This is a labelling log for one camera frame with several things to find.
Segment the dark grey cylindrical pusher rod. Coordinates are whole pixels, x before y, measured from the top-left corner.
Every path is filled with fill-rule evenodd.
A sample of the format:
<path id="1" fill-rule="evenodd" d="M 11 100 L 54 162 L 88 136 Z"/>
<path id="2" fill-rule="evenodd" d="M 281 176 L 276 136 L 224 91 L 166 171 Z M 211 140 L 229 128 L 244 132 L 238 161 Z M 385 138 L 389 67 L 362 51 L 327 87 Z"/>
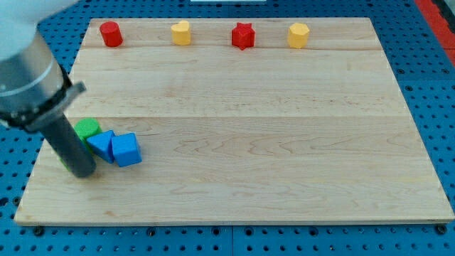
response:
<path id="1" fill-rule="evenodd" d="M 76 177 L 86 178 L 97 167 L 93 156 L 65 115 L 39 129 L 65 167 Z"/>

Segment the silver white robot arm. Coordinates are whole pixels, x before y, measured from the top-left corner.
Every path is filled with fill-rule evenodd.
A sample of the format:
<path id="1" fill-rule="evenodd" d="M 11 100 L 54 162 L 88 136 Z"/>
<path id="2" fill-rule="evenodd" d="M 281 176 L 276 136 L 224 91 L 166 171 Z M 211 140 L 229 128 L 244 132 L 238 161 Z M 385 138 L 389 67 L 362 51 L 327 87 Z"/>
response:
<path id="1" fill-rule="evenodd" d="M 64 114 L 82 92 L 38 31 L 38 24 L 73 0 L 1 0 L 1 123 L 40 132 L 78 178 L 96 169 L 93 156 Z"/>

